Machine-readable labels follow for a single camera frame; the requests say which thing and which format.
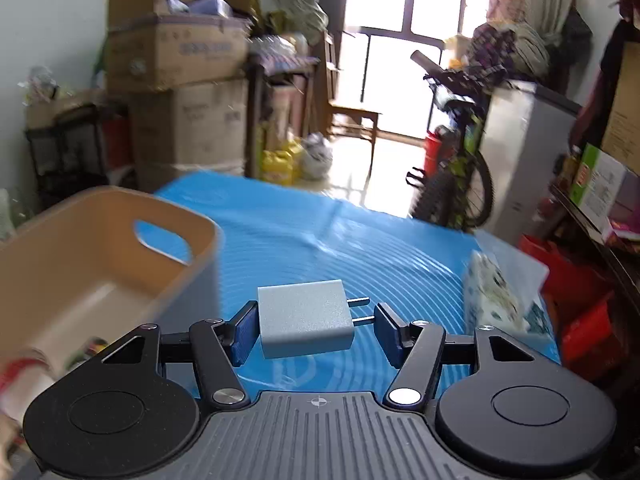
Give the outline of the white usb wall charger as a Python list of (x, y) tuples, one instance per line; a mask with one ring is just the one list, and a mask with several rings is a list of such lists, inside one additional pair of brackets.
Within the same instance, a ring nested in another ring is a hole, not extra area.
[(346, 296), (340, 280), (257, 289), (262, 353), (270, 360), (347, 350), (355, 337), (352, 308), (368, 297)]

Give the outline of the beige plastic storage bin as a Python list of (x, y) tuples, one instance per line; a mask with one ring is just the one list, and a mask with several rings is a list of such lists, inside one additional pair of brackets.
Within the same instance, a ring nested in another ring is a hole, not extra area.
[(1, 411), (19, 420), (93, 339), (221, 314), (213, 220), (153, 195), (94, 188), (1, 246)]

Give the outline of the patterned tissue box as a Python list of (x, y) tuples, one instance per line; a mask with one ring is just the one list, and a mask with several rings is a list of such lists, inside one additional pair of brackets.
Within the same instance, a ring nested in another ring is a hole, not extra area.
[(544, 309), (536, 302), (523, 307), (500, 266), (484, 252), (471, 254), (463, 277), (463, 302), (468, 334), (490, 326), (513, 337), (552, 335)]

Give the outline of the blue silicone measuring mat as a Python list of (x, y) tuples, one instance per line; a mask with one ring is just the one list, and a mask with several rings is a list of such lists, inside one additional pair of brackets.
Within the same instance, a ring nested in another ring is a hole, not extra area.
[[(213, 172), (189, 174), (154, 194), (221, 227), (223, 318), (256, 299), (260, 286), (342, 280), (348, 298), (371, 300), (357, 316), (386, 302), (405, 321), (465, 333), (462, 278), (479, 250), (471, 235)], [(265, 360), (258, 342), (237, 372), (252, 398), (262, 390), (366, 390), (381, 397), (396, 370), (372, 326), (363, 326), (349, 350), (314, 356)]]

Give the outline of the green children's bicycle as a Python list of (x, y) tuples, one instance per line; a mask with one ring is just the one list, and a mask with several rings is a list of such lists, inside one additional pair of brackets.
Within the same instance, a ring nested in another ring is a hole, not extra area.
[(495, 85), (484, 70), (445, 70), (416, 50), (413, 62), (425, 70), (423, 79), (437, 108), (457, 133), (456, 151), (439, 165), (434, 176), (414, 167), (406, 182), (417, 191), (410, 217), (435, 226), (469, 231), (484, 226), (495, 203), (494, 182), (480, 152), (485, 122)]

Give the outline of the yellow oil jug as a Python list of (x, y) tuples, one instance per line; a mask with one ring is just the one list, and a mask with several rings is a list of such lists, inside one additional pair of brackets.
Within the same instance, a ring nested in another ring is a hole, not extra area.
[(299, 140), (288, 142), (282, 150), (263, 150), (260, 178), (265, 182), (292, 186), (300, 177), (303, 152), (303, 145)]

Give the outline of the white plastic bag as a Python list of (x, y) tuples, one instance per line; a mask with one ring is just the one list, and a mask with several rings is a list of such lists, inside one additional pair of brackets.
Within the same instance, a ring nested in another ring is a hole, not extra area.
[(303, 154), (300, 171), (306, 180), (324, 179), (333, 162), (333, 153), (326, 138), (320, 132), (311, 133), (302, 141)]

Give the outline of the large wrapped cardboard box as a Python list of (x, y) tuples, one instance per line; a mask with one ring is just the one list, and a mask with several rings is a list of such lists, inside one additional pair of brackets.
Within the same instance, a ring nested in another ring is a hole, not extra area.
[(247, 81), (130, 96), (138, 185), (154, 192), (191, 172), (244, 174)]

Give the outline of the wooden chair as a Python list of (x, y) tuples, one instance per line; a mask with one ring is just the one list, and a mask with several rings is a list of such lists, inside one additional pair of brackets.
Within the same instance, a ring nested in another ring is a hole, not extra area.
[(342, 129), (337, 133), (338, 136), (368, 141), (371, 145), (369, 170), (372, 170), (381, 113), (370, 110), (362, 103), (352, 104), (337, 99), (340, 70), (336, 64), (334, 39), (329, 32), (324, 32), (322, 37), (320, 132), (325, 136), (330, 136), (333, 129), (338, 127)]

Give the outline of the black metal rack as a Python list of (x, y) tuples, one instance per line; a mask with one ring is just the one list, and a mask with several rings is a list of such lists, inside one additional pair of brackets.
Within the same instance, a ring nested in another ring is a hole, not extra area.
[(50, 126), (25, 129), (42, 210), (110, 184), (101, 122), (111, 114), (108, 105), (89, 103), (63, 112)]

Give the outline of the green white gift box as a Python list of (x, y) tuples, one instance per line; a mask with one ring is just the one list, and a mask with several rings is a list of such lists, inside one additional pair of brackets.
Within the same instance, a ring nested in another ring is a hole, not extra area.
[(601, 233), (639, 232), (639, 177), (591, 144), (582, 153), (570, 200)]

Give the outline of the white grey cabinet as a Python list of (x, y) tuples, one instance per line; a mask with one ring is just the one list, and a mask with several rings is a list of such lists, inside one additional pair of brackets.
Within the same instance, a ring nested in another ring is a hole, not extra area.
[(580, 106), (541, 84), (509, 80), (495, 88), (480, 151), (494, 185), (484, 229), (515, 246), (547, 194)]

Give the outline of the upper brown cardboard box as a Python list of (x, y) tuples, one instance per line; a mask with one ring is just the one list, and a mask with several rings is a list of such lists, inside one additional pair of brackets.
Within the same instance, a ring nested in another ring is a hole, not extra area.
[(217, 12), (201, 14), (180, 0), (107, 0), (106, 90), (157, 92), (239, 75), (250, 22), (214, 1)]

